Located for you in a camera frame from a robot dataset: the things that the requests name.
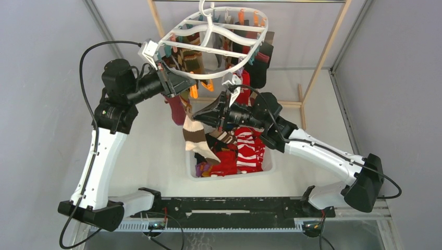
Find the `red santa sock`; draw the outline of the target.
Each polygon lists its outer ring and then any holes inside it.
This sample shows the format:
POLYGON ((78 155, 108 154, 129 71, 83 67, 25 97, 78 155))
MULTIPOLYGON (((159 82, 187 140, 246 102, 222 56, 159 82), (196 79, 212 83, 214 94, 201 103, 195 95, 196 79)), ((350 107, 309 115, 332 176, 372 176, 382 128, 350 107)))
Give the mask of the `red santa sock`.
MULTIPOLYGON (((241 75, 242 85, 250 86, 250 75, 246 70, 243 70, 241 75)), ((241 87, 240 93, 236 98, 236 103, 249 105, 251 91, 247 87, 241 87)))
POLYGON ((237 147, 234 144, 214 149, 213 152, 219 158, 220 164, 212 166, 211 174, 224 177, 238 173, 237 147))

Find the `pink and purple hanging sock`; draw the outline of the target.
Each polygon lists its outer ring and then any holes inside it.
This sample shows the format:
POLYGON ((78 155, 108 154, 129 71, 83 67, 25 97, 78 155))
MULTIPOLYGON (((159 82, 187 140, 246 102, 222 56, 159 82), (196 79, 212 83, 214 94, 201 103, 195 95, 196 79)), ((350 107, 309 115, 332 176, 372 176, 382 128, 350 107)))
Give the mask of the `pink and purple hanging sock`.
POLYGON ((185 122, 186 112, 183 107, 181 98, 179 96, 175 97, 165 96, 164 98, 165 98, 165 103, 167 103, 170 106, 171 118, 173 122, 178 126, 182 126, 185 122))

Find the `brown striped hanging sock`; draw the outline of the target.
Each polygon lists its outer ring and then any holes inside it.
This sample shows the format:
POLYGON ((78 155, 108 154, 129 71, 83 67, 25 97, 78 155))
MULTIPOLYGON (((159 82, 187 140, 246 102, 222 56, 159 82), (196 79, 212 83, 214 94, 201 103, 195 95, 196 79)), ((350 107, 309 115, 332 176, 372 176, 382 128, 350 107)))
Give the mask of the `brown striped hanging sock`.
MULTIPOLYGON (((179 39, 179 42, 181 43, 196 46, 200 45, 199 33, 190 36, 180 36, 179 39)), ((172 56, 177 63, 177 69, 185 72, 193 72, 195 74, 205 74, 201 51, 178 47, 177 52, 173 52, 172 56)))

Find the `red white striped sock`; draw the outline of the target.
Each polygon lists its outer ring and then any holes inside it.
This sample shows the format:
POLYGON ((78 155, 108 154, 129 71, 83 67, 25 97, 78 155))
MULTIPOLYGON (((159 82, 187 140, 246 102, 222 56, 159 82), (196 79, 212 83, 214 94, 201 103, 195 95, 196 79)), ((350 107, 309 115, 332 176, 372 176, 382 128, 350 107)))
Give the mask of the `red white striped sock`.
POLYGON ((237 142, 236 165, 240 173, 261 172, 265 145, 260 139, 262 130, 239 127, 235 130, 237 142))

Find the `wooden drying rack frame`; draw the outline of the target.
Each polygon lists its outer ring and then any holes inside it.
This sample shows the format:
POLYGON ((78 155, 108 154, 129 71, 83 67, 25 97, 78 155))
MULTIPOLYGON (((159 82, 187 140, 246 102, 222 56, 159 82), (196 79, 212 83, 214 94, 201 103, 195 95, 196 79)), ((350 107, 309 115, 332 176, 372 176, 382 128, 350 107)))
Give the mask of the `wooden drying rack frame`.
POLYGON ((298 84, 296 102, 285 102, 300 110, 301 127, 306 129, 305 105, 319 72, 326 68, 351 1, 193 1, 199 10, 182 24, 204 24, 211 18, 233 16, 236 21, 249 20, 251 31, 259 26, 276 32, 270 69, 278 71, 311 70, 306 88, 298 84))

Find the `orange clothespin clip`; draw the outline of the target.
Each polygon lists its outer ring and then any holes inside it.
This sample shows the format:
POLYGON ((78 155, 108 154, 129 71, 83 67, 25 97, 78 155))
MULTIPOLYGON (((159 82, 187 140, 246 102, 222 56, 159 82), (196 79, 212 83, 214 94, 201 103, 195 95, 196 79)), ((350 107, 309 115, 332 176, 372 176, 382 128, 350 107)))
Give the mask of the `orange clothespin clip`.
POLYGON ((194 84, 193 86, 191 86, 189 91, 190 91, 190 97, 191 98, 197 99, 199 97, 199 94, 198 94, 198 84, 194 84))
POLYGON ((214 91, 214 84, 213 84, 212 79, 201 80, 200 82, 201 82, 202 86, 205 89, 207 89, 208 91, 210 91, 210 92, 214 91))

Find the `purple orange sock in basket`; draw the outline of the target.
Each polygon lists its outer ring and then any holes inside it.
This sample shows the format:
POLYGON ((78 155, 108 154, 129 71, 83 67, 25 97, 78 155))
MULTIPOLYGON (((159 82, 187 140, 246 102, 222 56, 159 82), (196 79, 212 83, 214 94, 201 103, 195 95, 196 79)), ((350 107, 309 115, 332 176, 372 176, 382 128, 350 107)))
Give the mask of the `purple orange sock in basket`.
POLYGON ((212 165, 207 162, 201 162, 195 166, 195 175, 197 178, 210 177, 212 165))

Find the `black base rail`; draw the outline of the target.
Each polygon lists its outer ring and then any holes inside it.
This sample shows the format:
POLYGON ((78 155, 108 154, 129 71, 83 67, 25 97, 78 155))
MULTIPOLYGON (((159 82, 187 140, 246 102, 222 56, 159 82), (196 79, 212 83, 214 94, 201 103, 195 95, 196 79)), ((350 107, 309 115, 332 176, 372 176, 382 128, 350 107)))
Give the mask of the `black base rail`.
POLYGON ((153 207, 133 218, 159 219, 177 229, 294 229, 298 220, 333 218, 335 211, 319 210, 306 197, 162 197, 154 191, 153 207))

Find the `black hanging sock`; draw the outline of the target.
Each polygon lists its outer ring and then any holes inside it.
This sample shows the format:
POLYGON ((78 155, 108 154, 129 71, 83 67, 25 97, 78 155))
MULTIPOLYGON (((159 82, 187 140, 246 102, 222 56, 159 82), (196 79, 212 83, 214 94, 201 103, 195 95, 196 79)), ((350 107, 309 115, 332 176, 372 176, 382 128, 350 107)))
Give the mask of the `black hanging sock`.
POLYGON ((266 85, 267 70, 270 66, 274 50, 274 35, 274 31, 267 32, 264 42, 259 48, 259 52, 255 56, 253 63, 247 63, 244 66, 244 70, 250 77, 250 86, 255 89, 262 89, 266 85))

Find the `white round clip hanger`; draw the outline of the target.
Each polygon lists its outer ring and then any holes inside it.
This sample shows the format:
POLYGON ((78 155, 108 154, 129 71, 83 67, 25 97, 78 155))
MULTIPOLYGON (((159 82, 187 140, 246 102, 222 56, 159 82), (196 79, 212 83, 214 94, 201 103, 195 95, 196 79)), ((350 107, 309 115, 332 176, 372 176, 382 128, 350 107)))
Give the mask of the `white round clip hanger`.
POLYGON ((237 64, 229 68, 208 74, 195 74, 173 69, 172 72, 195 80, 222 78, 234 73, 247 63, 252 64, 259 52, 268 31, 268 18, 262 11, 248 7, 214 6, 204 7, 205 1, 199 1, 198 11, 177 24, 159 42, 159 46, 187 48, 221 57, 236 58, 237 64), (180 36, 200 34, 200 45, 179 42, 180 36), (229 42, 247 47, 247 53, 234 52, 215 45, 215 37, 225 38, 229 42))

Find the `white plastic laundry basket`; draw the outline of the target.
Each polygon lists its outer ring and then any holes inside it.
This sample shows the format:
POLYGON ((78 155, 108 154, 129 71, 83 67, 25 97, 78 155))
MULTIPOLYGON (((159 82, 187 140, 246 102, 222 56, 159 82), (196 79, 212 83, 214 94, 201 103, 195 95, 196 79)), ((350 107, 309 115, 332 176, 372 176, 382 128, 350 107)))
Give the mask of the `white plastic laundry basket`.
POLYGON ((229 123, 205 132, 201 122, 185 118, 185 150, 195 158, 197 178, 226 177, 264 171, 264 130, 229 123))

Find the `red santa hanging sock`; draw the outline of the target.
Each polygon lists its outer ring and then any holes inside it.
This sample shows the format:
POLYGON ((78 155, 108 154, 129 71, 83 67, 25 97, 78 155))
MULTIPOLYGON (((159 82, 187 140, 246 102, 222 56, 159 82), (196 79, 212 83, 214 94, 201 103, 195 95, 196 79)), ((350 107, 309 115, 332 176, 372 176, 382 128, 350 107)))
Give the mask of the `red santa hanging sock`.
MULTIPOLYGON (((246 70, 243 70, 241 75, 242 85, 250 86, 250 75, 246 70)), ((249 105, 251 91, 247 87, 241 87, 240 93, 236 98, 236 103, 249 105)))

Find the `olive and orange sock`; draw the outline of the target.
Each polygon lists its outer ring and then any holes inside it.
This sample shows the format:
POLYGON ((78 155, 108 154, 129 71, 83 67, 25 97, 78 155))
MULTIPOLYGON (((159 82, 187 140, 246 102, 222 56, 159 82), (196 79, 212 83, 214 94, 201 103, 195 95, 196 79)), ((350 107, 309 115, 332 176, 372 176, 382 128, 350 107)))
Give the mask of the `olive and orange sock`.
POLYGON ((192 112, 192 105, 190 103, 190 90, 187 89, 179 94, 182 106, 186 113, 192 112))

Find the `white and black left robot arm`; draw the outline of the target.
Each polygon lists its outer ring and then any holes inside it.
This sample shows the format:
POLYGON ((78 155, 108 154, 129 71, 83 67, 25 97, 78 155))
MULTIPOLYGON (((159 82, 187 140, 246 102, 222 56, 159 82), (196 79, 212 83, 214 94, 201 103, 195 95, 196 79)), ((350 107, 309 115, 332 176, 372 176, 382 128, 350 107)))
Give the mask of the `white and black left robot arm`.
POLYGON ((61 201, 58 212, 109 232, 126 217, 144 211, 150 217, 162 213, 163 203, 149 189, 120 197, 109 197, 109 185, 116 159, 138 115, 136 105, 156 95, 175 97, 194 81, 157 62, 155 68, 139 76, 125 59, 108 62, 102 73, 107 97, 93 113, 90 153, 71 198, 61 201))

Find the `tan brown striped basket sock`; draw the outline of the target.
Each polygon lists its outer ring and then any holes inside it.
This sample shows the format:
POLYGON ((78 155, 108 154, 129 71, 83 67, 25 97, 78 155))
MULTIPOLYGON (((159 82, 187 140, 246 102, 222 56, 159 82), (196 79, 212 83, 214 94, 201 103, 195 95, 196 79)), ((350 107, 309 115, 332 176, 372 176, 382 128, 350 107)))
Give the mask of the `tan brown striped basket sock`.
POLYGON ((214 130, 209 135, 225 144, 236 144, 236 138, 232 131, 214 130))

